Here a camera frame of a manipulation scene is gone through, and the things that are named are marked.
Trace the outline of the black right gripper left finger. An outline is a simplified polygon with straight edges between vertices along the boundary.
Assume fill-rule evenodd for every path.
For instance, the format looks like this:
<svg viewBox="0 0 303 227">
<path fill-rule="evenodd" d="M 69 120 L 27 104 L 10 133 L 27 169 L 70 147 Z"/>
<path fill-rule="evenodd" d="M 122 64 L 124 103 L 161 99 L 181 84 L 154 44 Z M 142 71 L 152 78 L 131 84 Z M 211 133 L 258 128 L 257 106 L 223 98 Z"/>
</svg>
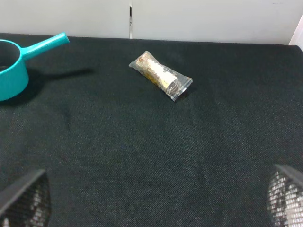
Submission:
<svg viewBox="0 0 303 227">
<path fill-rule="evenodd" d="M 33 170 L 0 192 L 2 227 L 46 227 L 50 217 L 50 186 L 45 170 Z"/>
</svg>

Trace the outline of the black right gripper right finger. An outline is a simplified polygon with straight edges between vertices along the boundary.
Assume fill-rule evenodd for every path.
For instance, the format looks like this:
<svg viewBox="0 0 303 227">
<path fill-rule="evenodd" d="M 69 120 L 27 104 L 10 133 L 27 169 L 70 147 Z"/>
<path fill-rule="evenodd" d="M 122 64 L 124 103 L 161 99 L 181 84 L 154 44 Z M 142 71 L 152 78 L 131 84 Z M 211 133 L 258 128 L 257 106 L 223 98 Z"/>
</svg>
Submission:
<svg viewBox="0 0 303 227">
<path fill-rule="evenodd" d="M 303 174 L 287 165 L 275 165 L 269 179 L 267 210 L 273 227 L 303 225 Z"/>
</svg>

